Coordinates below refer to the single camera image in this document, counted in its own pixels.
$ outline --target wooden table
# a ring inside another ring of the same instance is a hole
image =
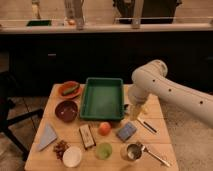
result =
[[[145,104],[147,114],[140,114],[144,120],[150,123],[158,130],[158,133],[152,134],[147,129],[139,124],[138,121],[131,121],[136,127],[136,133],[126,142],[122,143],[115,135],[116,131],[128,122],[129,116],[125,118],[112,129],[109,135],[101,136],[98,134],[98,121],[84,121],[79,117],[76,117],[75,121],[71,123],[64,123],[59,120],[55,115],[56,106],[62,102],[57,95],[57,90],[60,84],[53,86],[49,100],[47,102],[43,118],[40,122],[37,134],[35,136],[33,145],[30,150],[29,157],[26,161],[25,170],[45,170],[45,171],[63,171],[63,170],[78,170],[78,171],[170,171],[179,170],[176,162],[176,157],[173,151],[171,140],[168,134],[168,130],[165,124],[164,116],[161,111],[158,97],[149,95],[149,98]],[[124,86],[125,103],[129,103],[126,96],[128,85]],[[75,102],[80,107],[80,99],[78,97]],[[38,152],[36,147],[39,143],[40,137],[43,133],[43,129],[46,123],[49,123],[57,133],[58,139],[46,147],[43,151]],[[97,144],[101,142],[109,142],[112,145],[113,153],[107,160],[99,160],[95,157],[95,147],[85,150],[82,144],[82,139],[79,134],[79,126],[83,124],[89,124],[91,131]],[[56,154],[53,152],[53,146],[60,140],[68,142],[69,146],[78,146],[83,152],[83,159],[80,165],[76,168],[67,168],[64,164],[56,158]],[[120,156],[121,148],[127,143],[135,143],[141,141],[147,147],[160,155],[162,158],[168,160],[172,166],[166,167],[162,165],[158,160],[154,159],[147,153],[143,153],[142,157],[136,162],[129,162],[123,160]]]

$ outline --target metal spoon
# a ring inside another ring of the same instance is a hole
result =
[[[143,152],[147,152],[148,154],[150,154],[152,157],[154,157],[155,159],[159,160],[160,162],[162,162],[164,165],[166,165],[167,167],[170,167],[171,164],[166,161],[163,160],[162,158],[160,158],[158,155],[154,154],[153,152],[151,152],[150,150],[148,150],[148,148],[145,145],[142,145],[141,150]]]

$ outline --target brown bowl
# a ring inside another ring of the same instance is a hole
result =
[[[72,122],[78,114],[78,106],[74,101],[63,101],[56,106],[55,114],[64,122]]]

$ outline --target green plastic basket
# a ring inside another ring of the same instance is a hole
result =
[[[81,101],[80,118],[120,121],[123,117],[123,80],[87,78]]]

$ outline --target black chair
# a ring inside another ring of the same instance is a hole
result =
[[[34,115],[42,117],[43,109],[37,109],[22,115],[19,115],[15,118],[8,119],[9,110],[15,107],[15,104],[12,100],[8,99],[8,94],[11,88],[10,74],[1,73],[0,74],[0,133],[3,132],[15,145],[23,152],[23,160],[27,159],[29,151],[26,147],[13,135],[12,131],[9,129],[9,126],[23,121],[27,118],[30,118]]]

